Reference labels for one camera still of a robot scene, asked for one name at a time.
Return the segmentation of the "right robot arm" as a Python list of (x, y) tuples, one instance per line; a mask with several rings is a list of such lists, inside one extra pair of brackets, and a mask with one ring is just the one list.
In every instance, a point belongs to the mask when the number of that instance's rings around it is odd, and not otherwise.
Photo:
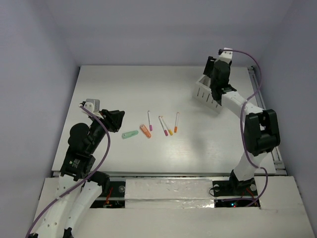
[(241, 196), (254, 184), (255, 172), (262, 169), (265, 156), (280, 144), (277, 114), (264, 110), (242, 97), (229, 83), (231, 59), (209, 57), (204, 75), (210, 79), (213, 101), (240, 120), (244, 152), (228, 180), (215, 181), (211, 192), (215, 197)]

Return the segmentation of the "green utility knife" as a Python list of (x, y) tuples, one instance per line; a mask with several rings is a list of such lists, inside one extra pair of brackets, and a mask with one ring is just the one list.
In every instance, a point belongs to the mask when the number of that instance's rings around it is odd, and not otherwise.
[(122, 134), (122, 138), (123, 138), (123, 139), (131, 138), (131, 137), (133, 137), (133, 136), (138, 135), (138, 133), (139, 133), (139, 132), (138, 132), (137, 130), (125, 132), (125, 133)]

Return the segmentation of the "pink capped white marker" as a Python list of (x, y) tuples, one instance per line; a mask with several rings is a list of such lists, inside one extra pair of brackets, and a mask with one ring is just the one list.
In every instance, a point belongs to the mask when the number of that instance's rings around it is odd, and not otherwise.
[(164, 123), (163, 123), (163, 121), (162, 121), (162, 119), (161, 119), (161, 116), (159, 116), (158, 119), (159, 119), (159, 121), (160, 121), (160, 124), (161, 124), (161, 127), (162, 127), (163, 131), (164, 131), (165, 136), (168, 136), (167, 129), (166, 129), (165, 126), (164, 126)]

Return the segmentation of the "white slotted organizer box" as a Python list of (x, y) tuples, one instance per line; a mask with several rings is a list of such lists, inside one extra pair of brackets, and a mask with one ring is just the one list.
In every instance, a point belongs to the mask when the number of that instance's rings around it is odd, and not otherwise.
[(202, 75), (194, 85), (192, 97), (219, 114), (222, 107), (213, 99), (210, 84), (211, 79), (206, 75)]

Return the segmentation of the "purple capped white marker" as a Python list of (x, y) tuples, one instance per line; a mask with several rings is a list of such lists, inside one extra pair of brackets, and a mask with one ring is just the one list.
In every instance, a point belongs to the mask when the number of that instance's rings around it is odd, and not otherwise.
[(150, 129), (150, 131), (153, 131), (153, 125), (152, 125), (152, 122), (151, 122), (151, 112), (147, 111), (147, 114), (148, 114), (149, 129)]

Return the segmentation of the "orange utility knife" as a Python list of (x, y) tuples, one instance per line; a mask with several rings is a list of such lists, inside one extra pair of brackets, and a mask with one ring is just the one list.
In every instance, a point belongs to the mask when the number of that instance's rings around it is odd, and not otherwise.
[(144, 124), (140, 125), (140, 130), (144, 133), (144, 135), (147, 138), (151, 138), (152, 135), (151, 135), (150, 131), (147, 129), (147, 127)]

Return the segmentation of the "white foam front block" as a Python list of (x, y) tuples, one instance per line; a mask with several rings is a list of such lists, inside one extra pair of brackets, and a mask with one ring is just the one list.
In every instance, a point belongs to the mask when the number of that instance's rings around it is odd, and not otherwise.
[(211, 185), (210, 179), (128, 179), (125, 186), (125, 208), (214, 208), (214, 198), (209, 194)]

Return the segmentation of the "orange capped white marker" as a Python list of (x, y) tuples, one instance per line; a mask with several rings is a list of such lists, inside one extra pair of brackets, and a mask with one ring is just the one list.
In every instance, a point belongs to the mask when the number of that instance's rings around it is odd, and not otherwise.
[(175, 125), (174, 125), (174, 133), (177, 133), (177, 130), (178, 130), (178, 122), (179, 122), (179, 112), (176, 113)]

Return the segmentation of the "yellow capped white marker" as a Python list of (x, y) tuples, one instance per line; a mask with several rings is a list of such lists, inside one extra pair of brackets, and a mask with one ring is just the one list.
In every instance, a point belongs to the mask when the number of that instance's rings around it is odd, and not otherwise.
[(167, 124), (167, 122), (165, 121), (165, 119), (164, 119), (164, 117), (163, 116), (161, 116), (161, 119), (162, 119), (162, 121), (163, 121), (163, 123), (164, 123), (164, 125), (165, 125), (165, 127), (166, 127), (166, 129), (167, 129), (167, 131), (168, 131), (168, 133), (169, 133), (169, 135), (173, 135), (173, 132), (172, 132), (172, 130), (170, 129), (170, 127), (168, 126), (168, 124)]

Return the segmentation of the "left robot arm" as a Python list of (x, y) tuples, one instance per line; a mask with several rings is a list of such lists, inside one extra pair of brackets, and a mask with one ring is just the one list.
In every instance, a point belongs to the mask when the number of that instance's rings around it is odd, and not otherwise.
[(84, 112), (92, 124), (78, 123), (71, 128), (55, 199), (36, 217), (33, 223), (41, 224), (29, 228), (28, 238), (72, 238), (94, 201), (109, 192), (109, 175), (93, 168), (93, 153), (104, 137), (119, 131), (125, 112)]

